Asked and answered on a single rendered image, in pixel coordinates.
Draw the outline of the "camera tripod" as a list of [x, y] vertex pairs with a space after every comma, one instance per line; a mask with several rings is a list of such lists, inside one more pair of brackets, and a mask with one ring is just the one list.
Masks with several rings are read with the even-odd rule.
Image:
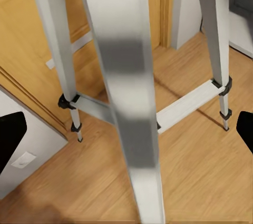
[[213, 78], [156, 113], [148, 0], [83, 0], [110, 104], [76, 91], [65, 0], [35, 0], [81, 143], [79, 111], [116, 127], [141, 224], [166, 224], [158, 135], [219, 95], [228, 131], [229, 0], [199, 0]]

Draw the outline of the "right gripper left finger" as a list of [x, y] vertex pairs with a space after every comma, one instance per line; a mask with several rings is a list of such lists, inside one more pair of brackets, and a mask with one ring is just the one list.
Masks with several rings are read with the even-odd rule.
[[0, 117], [0, 174], [27, 131], [22, 111]]

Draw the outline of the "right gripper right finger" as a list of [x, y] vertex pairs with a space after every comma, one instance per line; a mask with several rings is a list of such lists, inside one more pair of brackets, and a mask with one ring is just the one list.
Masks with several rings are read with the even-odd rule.
[[236, 129], [253, 154], [253, 113], [241, 111]]

